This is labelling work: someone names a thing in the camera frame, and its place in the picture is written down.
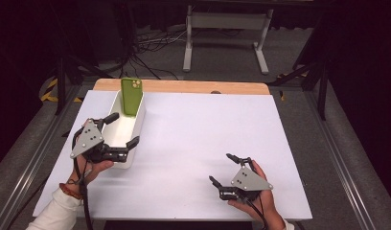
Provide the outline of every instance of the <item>dark curtain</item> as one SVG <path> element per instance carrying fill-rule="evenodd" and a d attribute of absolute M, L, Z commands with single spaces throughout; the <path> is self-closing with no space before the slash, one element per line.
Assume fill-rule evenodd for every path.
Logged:
<path fill-rule="evenodd" d="M 299 63 L 330 58 L 335 94 L 391 196 L 391 4 L 345 7 L 324 15 Z"/>
<path fill-rule="evenodd" d="M 0 162 L 41 107 L 40 87 L 54 72 L 46 16 L 33 1 L 0 1 Z"/>

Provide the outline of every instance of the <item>table leg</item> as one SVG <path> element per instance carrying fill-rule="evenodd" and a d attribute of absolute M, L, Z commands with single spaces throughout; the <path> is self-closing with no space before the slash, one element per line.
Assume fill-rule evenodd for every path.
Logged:
<path fill-rule="evenodd" d="M 264 24 L 261 29 L 261 39 L 259 40 L 259 42 L 253 43 L 255 48 L 256 58 L 258 58 L 259 66 L 261 67 L 261 72 L 264 75 L 267 75 L 269 73 L 269 70 L 267 68 L 267 64 L 265 61 L 264 53 L 262 52 L 262 48 L 264 46 L 264 42 L 267 35 L 267 30 L 269 29 L 272 14 L 273 14 L 273 10 L 269 10 L 267 12 L 266 18 L 264 19 Z"/>
<path fill-rule="evenodd" d="M 187 42 L 186 42 L 186 52 L 184 54 L 184 63 L 183 71 L 190 72 L 192 66 L 192 52 L 193 52 L 193 42 L 192 42 L 192 6 L 188 6 L 187 9 Z"/>

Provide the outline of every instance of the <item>green phone case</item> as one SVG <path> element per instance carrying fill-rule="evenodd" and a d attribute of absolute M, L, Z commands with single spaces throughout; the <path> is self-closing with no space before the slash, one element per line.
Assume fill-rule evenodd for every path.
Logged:
<path fill-rule="evenodd" d="M 127 116 L 136 116 L 142 101 L 142 81 L 140 79 L 121 79 L 123 111 Z"/>

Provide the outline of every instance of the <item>wrist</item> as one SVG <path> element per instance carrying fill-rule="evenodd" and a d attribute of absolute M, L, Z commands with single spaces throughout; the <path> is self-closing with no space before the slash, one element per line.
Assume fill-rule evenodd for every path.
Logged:
<path fill-rule="evenodd" d="M 79 195 L 80 194 L 80 185 L 76 184 L 75 182 L 79 181 L 76 175 L 70 175 L 69 179 L 67 180 L 67 183 L 65 183 L 65 187 L 72 191 L 73 193 Z"/>
<path fill-rule="evenodd" d="M 76 191 L 76 187 L 79 187 L 78 185 L 72 185 L 72 184 L 63 184 L 60 183 L 58 184 L 61 190 L 63 191 L 64 194 L 68 196 L 72 196 L 75 199 L 82 199 L 82 195 Z"/>
<path fill-rule="evenodd" d="M 286 227 L 283 218 L 276 210 L 264 212 L 264 218 L 270 230 L 283 230 Z"/>

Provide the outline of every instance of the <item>white box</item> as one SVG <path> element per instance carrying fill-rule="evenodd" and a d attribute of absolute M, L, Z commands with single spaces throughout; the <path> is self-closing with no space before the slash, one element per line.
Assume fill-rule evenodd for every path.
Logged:
<path fill-rule="evenodd" d="M 127 146 L 127 142 L 136 136 L 140 136 L 142 123 L 145 119 L 146 107 L 144 100 L 141 101 L 136 117 L 127 116 L 123 112 L 122 92 L 119 91 L 115 97 L 114 103 L 109 114 L 118 112 L 120 117 L 113 123 L 103 127 L 103 138 L 110 147 Z M 113 168 L 127 169 L 132 165 L 135 156 L 136 147 L 129 151 L 125 163 L 115 162 Z"/>

